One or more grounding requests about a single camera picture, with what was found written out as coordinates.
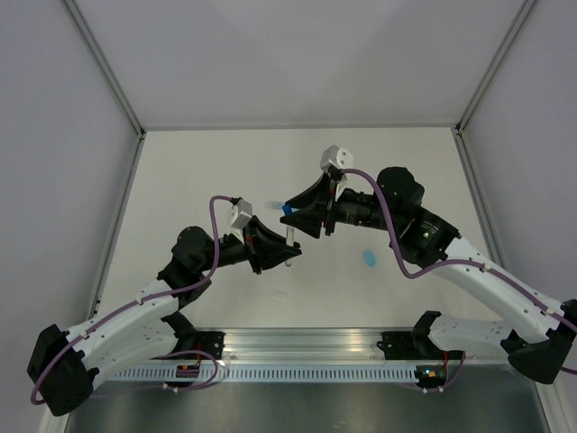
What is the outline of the dark blue marker cap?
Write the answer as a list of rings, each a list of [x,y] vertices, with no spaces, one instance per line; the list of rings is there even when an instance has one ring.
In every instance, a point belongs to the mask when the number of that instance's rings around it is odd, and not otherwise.
[[[283,212],[283,214],[284,214],[285,216],[286,216],[286,215],[290,215],[290,214],[292,213],[292,207],[291,207],[290,205],[288,205],[288,204],[284,204],[284,205],[281,207],[281,210],[282,210],[282,212]]]

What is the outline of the white whiteboard marker pen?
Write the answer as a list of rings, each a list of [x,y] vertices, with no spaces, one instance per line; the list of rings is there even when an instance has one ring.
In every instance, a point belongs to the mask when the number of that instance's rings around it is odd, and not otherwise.
[[[287,232],[286,232],[286,245],[287,246],[293,246],[294,245],[294,233],[295,230],[292,226],[287,226]],[[292,259],[288,258],[285,261],[285,266],[286,267],[291,267],[292,266]]]

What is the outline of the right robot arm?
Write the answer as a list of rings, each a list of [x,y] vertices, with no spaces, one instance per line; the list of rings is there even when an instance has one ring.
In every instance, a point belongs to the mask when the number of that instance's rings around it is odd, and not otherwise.
[[[401,273],[438,275],[498,315],[496,321],[425,312],[410,332],[415,354],[460,352],[505,359],[526,378],[551,384],[565,371],[576,338],[576,302],[533,290],[484,256],[459,230],[422,206],[425,189],[404,167],[377,178],[358,170],[327,170],[284,205],[281,223],[318,238],[337,224],[385,231]]]

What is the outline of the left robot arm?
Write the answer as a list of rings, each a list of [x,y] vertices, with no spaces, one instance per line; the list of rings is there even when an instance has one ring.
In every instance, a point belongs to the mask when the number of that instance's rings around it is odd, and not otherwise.
[[[37,337],[26,372],[31,402],[55,416],[81,406],[103,382],[152,358],[185,359],[203,354],[197,331],[182,314],[211,285],[219,267],[248,263],[260,274],[302,254],[251,216],[239,235],[209,235],[199,226],[183,229],[169,263],[156,279],[119,307],[60,329],[52,324]]]

